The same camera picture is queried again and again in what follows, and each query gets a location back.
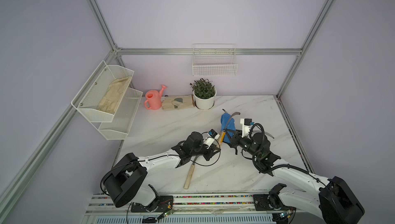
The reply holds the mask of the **sickle with wooden handle middle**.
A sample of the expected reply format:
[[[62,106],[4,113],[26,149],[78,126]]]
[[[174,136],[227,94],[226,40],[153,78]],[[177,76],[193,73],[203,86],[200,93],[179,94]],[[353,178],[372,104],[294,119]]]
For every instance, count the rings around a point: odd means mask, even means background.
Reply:
[[[221,141],[229,146],[232,146],[232,139],[237,134],[237,130],[235,128],[235,116],[239,116],[239,112],[234,112],[233,114],[229,114],[225,112],[221,116]]]

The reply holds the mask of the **blue fluffy rag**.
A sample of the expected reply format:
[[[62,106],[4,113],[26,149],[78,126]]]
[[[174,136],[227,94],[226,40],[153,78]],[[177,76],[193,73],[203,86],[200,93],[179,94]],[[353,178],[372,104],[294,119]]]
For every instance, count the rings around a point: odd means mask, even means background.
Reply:
[[[235,119],[230,114],[223,114],[221,116],[221,130],[225,132],[223,142],[227,142],[228,139],[226,137],[226,130],[236,130],[235,128]]]

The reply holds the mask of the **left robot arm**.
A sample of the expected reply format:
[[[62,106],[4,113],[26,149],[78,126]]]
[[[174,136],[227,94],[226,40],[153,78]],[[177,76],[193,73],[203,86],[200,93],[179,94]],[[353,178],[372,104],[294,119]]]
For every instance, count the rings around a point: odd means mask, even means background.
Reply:
[[[202,133],[194,131],[185,141],[180,141],[161,154],[146,157],[126,154],[102,177],[102,192],[110,196],[117,208],[132,203],[143,207],[147,212],[155,211],[164,201],[152,185],[143,186],[145,178],[179,168],[192,161],[192,157],[203,157],[209,161],[219,154],[220,135],[213,129],[206,134],[207,136],[203,136]]]

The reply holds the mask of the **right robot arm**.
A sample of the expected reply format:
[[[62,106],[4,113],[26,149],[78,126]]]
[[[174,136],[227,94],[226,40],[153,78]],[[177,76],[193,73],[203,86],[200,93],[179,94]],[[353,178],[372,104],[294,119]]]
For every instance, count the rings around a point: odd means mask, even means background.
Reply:
[[[265,200],[257,200],[271,210],[296,208],[313,214],[327,224],[356,224],[365,214],[348,184],[340,177],[327,178],[291,165],[270,151],[265,133],[243,135],[240,130],[225,130],[229,146],[249,153],[254,168],[284,180],[275,185]]]

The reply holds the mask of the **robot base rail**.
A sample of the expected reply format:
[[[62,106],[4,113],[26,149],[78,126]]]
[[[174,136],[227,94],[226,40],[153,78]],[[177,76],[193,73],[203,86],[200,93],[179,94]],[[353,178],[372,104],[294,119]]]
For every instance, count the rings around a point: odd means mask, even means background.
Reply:
[[[252,193],[166,194],[157,210],[136,203],[116,208],[107,195],[94,195],[84,224],[292,224],[296,208],[270,210]]]

